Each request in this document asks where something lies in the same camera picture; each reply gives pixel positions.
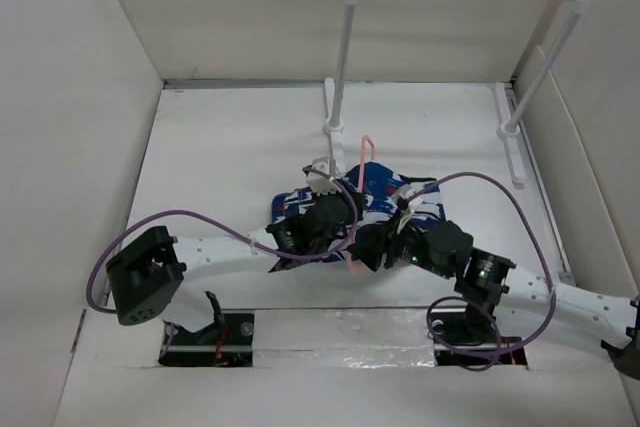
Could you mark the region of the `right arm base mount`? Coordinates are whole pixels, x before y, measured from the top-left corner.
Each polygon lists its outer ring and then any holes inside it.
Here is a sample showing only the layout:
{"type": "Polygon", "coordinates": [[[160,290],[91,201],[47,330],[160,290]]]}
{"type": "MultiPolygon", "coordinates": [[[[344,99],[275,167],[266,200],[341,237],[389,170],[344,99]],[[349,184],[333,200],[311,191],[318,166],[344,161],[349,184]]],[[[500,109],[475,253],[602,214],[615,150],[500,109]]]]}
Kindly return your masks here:
{"type": "Polygon", "coordinates": [[[503,336],[496,342],[495,330],[489,320],[463,298],[445,297],[428,309],[432,331],[428,337],[434,342],[437,367],[456,366],[467,371],[486,371],[490,366],[526,366],[523,349],[502,353],[493,362],[485,357],[470,355],[504,350],[521,341],[520,337],[503,336]]]}

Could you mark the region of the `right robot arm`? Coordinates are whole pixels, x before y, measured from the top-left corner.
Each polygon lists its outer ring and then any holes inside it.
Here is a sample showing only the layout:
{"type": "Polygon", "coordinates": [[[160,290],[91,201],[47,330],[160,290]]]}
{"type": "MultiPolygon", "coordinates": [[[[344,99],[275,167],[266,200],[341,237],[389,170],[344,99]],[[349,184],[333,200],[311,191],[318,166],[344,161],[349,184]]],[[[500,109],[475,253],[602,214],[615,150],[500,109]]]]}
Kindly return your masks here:
{"type": "Polygon", "coordinates": [[[632,379],[639,377],[639,302],[535,275],[474,246],[451,221],[426,230],[387,222],[368,228],[348,251],[370,270],[404,262],[454,283],[453,295],[427,310],[426,326],[441,352],[480,366],[497,364],[539,339],[557,320],[586,333],[632,379]]]}

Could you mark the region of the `blue patterned trousers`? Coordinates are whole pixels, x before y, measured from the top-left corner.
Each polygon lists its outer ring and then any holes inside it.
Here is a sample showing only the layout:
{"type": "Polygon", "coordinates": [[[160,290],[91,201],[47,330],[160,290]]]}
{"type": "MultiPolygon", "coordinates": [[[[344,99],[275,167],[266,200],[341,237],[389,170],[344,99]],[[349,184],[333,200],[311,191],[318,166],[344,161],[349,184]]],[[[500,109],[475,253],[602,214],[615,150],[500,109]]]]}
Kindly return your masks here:
{"type": "MultiPolygon", "coordinates": [[[[355,241],[359,228],[390,220],[398,222],[396,205],[391,200],[397,189],[410,185],[418,192],[436,181],[431,177],[408,177],[378,162],[369,161],[365,164],[364,189],[359,193],[357,191],[358,176],[359,166],[355,166],[337,182],[349,193],[348,196],[344,196],[342,192],[340,194],[351,203],[353,209],[356,209],[356,206],[351,195],[365,196],[363,216],[358,219],[358,215],[355,215],[346,238],[334,240],[326,252],[305,252],[296,233],[297,216],[315,202],[316,196],[311,193],[310,188],[308,186],[298,188],[273,198],[271,223],[266,227],[266,231],[273,236],[278,250],[296,256],[294,259],[278,260],[272,268],[274,272],[291,270],[307,263],[336,263],[345,260],[349,246],[355,241]]],[[[446,215],[438,188],[421,197],[423,203],[408,223],[413,223],[427,232],[437,222],[445,220],[446,215]]]]}

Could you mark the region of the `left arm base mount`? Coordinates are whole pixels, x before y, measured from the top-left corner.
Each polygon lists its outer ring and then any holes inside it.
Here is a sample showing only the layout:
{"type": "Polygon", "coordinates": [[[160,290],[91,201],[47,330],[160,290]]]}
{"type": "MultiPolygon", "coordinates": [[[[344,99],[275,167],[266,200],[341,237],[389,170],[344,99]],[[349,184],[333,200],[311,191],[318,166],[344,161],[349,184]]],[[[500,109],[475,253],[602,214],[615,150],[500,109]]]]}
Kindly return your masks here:
{"type": "Polygon", "coordinates": [[[212,324],[191,333],[167,324],[158,362],[164,367],[247,368],[253,366],[255,310],[223,310],[207,291],[212,324]]]}

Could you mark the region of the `pink clothes hanger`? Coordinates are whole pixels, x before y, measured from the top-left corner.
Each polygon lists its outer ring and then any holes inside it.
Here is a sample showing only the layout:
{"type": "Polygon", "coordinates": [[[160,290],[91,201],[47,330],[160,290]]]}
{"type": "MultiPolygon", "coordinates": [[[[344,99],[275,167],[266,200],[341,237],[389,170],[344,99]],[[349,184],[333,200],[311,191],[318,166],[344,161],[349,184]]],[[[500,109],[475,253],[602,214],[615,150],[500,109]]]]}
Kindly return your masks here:
{"type": "MultiPolygon", "coordinates": [[[[358,176],[358,183],[357,183],[357,191],[359,193],[362,193],[364,189],[365,164],[367,163],[367,161],[373,161],[375,157],[376,157],[375,143],[368,135],[364,135],[361,138],[359,176],[358,176]]],[[[346,253],[346,263],[351,273],[358,274],[360,272],[359,263],[353,260],[349,252],[346,253]]]]}

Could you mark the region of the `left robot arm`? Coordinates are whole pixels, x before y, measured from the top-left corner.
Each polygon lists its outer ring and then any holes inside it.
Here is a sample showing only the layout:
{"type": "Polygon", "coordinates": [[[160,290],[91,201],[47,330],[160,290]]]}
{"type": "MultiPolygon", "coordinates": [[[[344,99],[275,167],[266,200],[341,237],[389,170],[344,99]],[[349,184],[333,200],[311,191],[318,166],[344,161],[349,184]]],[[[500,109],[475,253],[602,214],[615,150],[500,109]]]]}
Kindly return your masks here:
{"type": "Polygon", "coordinates": [[[359,193],[321,195],[303,213],[240,236],[175,237],[164,225],[151,227],[106,264],[118,321],[137,326],[160,318],[212,343],[222,334],[221,309],[213,292],[196,289],[195,282],[329,260],[349,245],[363,207],[359,193]]]}

